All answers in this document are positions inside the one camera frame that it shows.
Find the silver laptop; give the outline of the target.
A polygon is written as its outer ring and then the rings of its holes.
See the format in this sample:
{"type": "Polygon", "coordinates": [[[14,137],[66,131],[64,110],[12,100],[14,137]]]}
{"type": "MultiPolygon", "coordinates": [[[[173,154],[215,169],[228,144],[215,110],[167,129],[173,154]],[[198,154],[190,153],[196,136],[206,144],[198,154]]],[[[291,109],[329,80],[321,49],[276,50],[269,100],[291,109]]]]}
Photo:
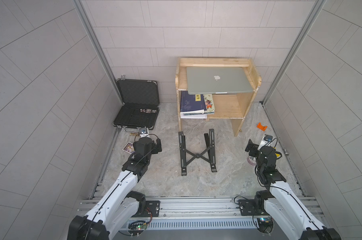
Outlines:
{"type": "Polygon", "coordinates": [[[190,94],[251,93],[253,87],[241,67],[187,67],[190,94]]]}

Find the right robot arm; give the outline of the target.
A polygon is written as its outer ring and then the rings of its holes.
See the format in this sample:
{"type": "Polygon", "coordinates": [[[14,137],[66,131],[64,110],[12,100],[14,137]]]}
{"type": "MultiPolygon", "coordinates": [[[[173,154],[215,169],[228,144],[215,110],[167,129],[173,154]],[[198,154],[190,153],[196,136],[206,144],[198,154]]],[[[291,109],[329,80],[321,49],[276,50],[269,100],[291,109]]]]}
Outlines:
{"type": "Polygon", "coordinates": [[[339,233],[327,228],[307,209],[278,171],[276,162],[282,153],[271,146],[272,142],[272,136],[265,135],[259,145],[249,140],[245,148],[255,159],[259,184],[265,187],[254,197],[257,212],[271,216],[290,240],[340,240],[339,233]]]}

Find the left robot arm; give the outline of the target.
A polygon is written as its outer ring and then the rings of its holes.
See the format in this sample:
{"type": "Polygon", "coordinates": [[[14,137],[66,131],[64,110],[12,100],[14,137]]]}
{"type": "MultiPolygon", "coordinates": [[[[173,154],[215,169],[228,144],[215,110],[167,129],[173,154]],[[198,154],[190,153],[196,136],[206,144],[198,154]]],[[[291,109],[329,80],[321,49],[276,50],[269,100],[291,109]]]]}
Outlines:
{"type": "Polygon", "coordinates": [[[129,218],[144,212],[145,195],[133,188],[148,170],[152,155],[162,151],[162,144],[159,138],[143,137],[133,147],[113,186],[85,216],[71,221],[68,240],[112,240],[129,218]]]}

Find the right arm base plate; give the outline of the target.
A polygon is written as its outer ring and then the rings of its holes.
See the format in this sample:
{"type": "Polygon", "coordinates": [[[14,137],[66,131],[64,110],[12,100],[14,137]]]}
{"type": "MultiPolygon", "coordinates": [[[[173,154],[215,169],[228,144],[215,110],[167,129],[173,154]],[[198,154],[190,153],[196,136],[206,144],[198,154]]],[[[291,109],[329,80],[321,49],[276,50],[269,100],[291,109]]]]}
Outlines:
{"type": "Polygon", "coordinates": [[[237,202],[241,216],[268,216],[268,213],[260,210],[254,200],[240,199],[237,202]]]}

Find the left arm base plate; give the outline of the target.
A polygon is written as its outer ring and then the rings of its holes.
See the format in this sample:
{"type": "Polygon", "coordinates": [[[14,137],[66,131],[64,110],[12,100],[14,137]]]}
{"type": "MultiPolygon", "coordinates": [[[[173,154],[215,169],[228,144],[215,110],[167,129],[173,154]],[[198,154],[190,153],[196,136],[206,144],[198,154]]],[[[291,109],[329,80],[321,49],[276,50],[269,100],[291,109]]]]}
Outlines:
{"type": "Polygon", "coordinates": [[[139,210],[133,218],[150,218],[150,217],[158,217],[160,212],[160,201],[146,201],[142,210],[139,210]]]}

